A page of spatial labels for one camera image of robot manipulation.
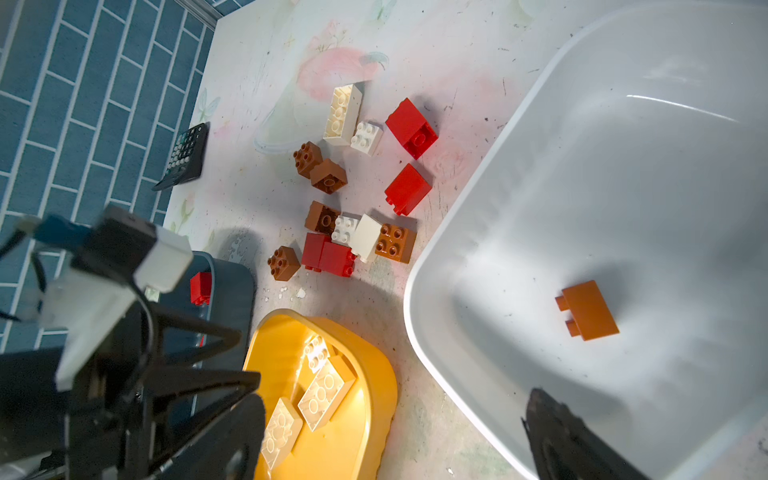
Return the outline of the brown lego front lone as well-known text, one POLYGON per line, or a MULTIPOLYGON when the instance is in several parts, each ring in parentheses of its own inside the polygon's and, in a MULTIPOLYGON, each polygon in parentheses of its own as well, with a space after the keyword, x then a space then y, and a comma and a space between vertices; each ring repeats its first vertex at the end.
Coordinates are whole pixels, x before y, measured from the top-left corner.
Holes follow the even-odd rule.
POLYGON ((276 281, 286 282, 301 268, 301 262, 295 250, 288 246, 276 249, 268 258, 270 274, 276 281))

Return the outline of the brown lego studs up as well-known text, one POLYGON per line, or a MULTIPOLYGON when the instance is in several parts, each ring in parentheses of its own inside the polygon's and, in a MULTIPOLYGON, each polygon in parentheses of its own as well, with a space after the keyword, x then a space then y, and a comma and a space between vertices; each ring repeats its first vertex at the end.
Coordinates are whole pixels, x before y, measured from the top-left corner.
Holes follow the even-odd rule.
POLYGON ((323 155, 318 145, 311 141, 303 143, 292 154, 299 175, 309 179, 312 170, 323 162, 323 155))

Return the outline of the long white lego brick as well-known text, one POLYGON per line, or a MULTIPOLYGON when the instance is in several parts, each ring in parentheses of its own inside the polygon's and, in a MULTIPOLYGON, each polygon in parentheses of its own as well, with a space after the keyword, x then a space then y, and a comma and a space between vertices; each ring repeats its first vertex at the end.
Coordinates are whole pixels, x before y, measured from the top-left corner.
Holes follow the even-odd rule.
POLYGON ((358 125, 363 95, 355 84, 333 91, 323 140, 331 146, 350 146, 358 125))

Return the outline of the brown lego side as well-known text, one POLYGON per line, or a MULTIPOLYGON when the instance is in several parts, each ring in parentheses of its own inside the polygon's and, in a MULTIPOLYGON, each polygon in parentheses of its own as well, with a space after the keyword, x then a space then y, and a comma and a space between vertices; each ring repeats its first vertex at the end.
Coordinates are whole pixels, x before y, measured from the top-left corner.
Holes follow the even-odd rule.
POLYGON ((310 172, 313 187, 332 195, 348 183, 346 171, 330 159, 324 159, 310 172))

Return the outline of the brown lego on red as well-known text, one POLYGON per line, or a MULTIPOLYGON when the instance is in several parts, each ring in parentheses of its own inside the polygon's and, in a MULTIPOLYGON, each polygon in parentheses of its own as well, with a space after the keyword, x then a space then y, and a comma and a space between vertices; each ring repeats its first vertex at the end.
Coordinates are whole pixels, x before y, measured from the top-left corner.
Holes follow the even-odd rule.
POLYGON ((305 220, 305 227, 308 230, 331 236, 336 227, 336 219, 340 215, 340 211, 318 201, 313 201, 305 220))

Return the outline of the red lego pair right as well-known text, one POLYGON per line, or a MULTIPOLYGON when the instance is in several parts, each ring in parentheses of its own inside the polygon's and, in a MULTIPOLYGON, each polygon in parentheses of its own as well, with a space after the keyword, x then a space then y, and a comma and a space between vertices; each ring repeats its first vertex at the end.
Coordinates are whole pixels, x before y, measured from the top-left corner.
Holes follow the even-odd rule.
POLYGON ((355 260, 350 247, 327 242, 322 248, 319 268, 323 272, 349 278, 355 270, 355 260))

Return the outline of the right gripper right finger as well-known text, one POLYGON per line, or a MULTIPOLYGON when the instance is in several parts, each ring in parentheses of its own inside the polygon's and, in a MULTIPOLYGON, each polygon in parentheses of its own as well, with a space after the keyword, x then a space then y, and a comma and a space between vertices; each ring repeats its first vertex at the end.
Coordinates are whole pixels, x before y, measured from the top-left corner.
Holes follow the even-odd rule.
POLYGON ((647 479, 541 388, 531 391, 522 423, 540 479, 647 479))

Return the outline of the white lego top small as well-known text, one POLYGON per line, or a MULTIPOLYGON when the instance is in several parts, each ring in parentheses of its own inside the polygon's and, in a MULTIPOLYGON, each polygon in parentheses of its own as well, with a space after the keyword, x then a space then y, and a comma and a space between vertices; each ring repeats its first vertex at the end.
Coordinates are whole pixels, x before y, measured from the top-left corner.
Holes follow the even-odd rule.
POLYGON ((313 374, 316 374, 323 368, 335 350, 326 342, 323 336, 314 335, 305 344, 303 352, 309 369, 313 374))

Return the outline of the red lego cube upper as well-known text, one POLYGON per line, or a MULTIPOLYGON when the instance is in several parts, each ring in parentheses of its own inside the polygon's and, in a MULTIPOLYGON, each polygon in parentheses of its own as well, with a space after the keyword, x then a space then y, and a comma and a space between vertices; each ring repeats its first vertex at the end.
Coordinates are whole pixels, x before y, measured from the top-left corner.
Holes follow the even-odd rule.
POLYGON ((414 160, 418 160, 438 140, 435 130, 409 98, 398 105, 385 124, 414 160))

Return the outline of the red lego pair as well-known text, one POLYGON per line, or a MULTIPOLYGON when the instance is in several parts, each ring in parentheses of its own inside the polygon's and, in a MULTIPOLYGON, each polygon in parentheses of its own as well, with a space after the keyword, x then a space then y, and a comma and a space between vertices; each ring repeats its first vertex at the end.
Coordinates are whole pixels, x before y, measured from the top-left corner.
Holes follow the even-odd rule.
POLYGON ((350 247, 327 242, 322 248, 319 268, 323 272, 349 278, 355 270, 355 260, 350 247))
POLYGON ((322 252, 329 237, 322 233, 308 232, 302 253, 301 264, 310 271, 321 272, 322 252))

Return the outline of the long white lego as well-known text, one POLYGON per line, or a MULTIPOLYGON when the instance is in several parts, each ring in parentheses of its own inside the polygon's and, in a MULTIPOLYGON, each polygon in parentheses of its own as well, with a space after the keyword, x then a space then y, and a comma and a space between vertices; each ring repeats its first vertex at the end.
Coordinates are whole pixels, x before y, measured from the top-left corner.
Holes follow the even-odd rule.
POLYGON ((357 377, 340 355, 330 357, 317 372, 299 401, 308 428, 315 432, 334 415, 357 377))

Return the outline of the brown lego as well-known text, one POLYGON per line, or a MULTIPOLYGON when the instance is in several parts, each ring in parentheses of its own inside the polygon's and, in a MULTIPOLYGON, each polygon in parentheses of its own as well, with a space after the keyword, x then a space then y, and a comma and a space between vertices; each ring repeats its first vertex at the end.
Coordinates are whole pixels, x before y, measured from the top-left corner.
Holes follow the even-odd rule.
POLYGON ((563 289, 555 301, 561 312, 571 314, 565 324, 572 337, 590 341, 620 333, 594 280, 563 289))
POLYGON ((331 236, 336 227, 336 219, 340 215, 340 211, 318 201, 313 201, 305 220, 305 227, 308 230, 331 236))
POLYGON ((389 260, 408 264, 415 239, 415 231, 385 223, 381 225, 374 252, 376 255, 389 260))

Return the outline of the dark teal plastic tray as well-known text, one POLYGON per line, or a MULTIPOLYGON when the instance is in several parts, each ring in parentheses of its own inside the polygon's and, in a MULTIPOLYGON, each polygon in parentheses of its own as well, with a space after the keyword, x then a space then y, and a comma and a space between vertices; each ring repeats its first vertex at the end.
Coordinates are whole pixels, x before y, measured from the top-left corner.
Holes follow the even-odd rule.
MULTIPOLYGON (((235 347, 204 360, 195 367, 205 370, 242 370, 250 338, 254 278, 244 265, 215 259, 206 252, 193 253, 194 258, 175 290, 160 294, 158 303, 217 326, 238 330, 242 338, 235 347), (197 274, 204 272, 210 273, 212 277, 210 303, 197 306, 190 300, 190 281, 197 274)), ((165 330, 163 353, 177 353, 205 346, 207 343, 207 338, 202 334, 172 328, 165 330)), ((171 410, 171 423, 180 423, 225 395, 224 390, 218 390, 178 401, 171 410)))

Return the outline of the brown lego top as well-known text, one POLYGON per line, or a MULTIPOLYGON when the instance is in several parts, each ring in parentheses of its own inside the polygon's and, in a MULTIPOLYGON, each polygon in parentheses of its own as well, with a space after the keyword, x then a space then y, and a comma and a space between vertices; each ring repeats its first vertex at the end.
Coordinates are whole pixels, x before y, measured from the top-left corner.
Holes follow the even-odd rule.
POLYGON ((620 333, 594 280, 563 289, 555 301, 561 312, 571 314, 565 324, 572 337, 590 341, 620 333))

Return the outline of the red lego cube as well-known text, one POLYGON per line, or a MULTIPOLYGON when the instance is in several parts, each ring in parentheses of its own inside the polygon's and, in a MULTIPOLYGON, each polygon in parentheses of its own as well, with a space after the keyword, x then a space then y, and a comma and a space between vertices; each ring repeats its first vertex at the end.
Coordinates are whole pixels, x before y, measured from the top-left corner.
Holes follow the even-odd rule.
POLYGON ((407 164, 385 189, 385 200, 398 216, 408 216, 431 191, 432 186, 412 165, 407 164))
POLYGON ((438 140, 435 130, 409 98, 398 105, 385 124, 414 160, 418 160, 438 140))

